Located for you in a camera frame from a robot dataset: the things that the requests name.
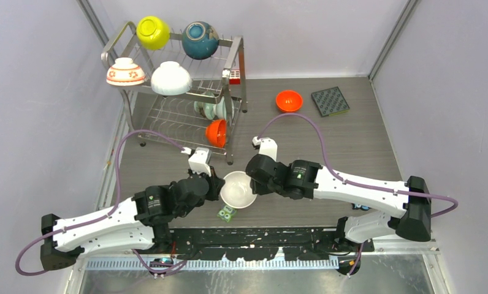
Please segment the orange bowl white inside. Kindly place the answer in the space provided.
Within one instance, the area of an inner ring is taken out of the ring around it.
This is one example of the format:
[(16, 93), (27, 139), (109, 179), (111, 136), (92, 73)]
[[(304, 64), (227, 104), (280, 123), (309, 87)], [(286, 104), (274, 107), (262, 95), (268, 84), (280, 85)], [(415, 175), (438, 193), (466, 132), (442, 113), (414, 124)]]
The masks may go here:
[(219, 196), (227, 206), (243, 209), (251, 206), (257, 199), (257, 194), (251, 187), (251, 178), (244, 171), (230, 172), (223, 180)]

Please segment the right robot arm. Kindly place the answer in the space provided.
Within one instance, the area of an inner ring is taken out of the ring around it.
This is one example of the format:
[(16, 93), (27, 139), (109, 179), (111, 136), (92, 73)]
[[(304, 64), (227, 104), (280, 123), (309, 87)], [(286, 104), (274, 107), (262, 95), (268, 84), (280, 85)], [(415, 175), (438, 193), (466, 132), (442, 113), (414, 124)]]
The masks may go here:
[(341, 251), (379, 236), (395, 234), (403, 239), (428, 242), (431, 239), (431, 201), (423, 178), (407, 181), (380, 181), (349, 174), (343, 180), (323, 165), (295, 160), (289, 165), (257, 154), (247, 164), (255, 194), (276, 193), (293, 200), (308, 198), (339, 200), (367, 206), (372, 213), (338, 220), (334, 243)]

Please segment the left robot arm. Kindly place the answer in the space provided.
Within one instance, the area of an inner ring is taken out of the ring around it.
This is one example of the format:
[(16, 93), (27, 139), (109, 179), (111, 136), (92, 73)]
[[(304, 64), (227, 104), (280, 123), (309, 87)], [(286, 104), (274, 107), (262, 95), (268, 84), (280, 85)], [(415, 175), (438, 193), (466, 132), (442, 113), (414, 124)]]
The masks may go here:
[(166, 253), (173, 245), (169, 223), (206, 201), (217, 201), (224, 183), (214, 169), (201, 174), (189, 171), (187, 178), (149, 186), (117, 207), (68, 219), (45, 215), (41, 219), (42, 267), (60, 270), (80, 257), (130, 249)]

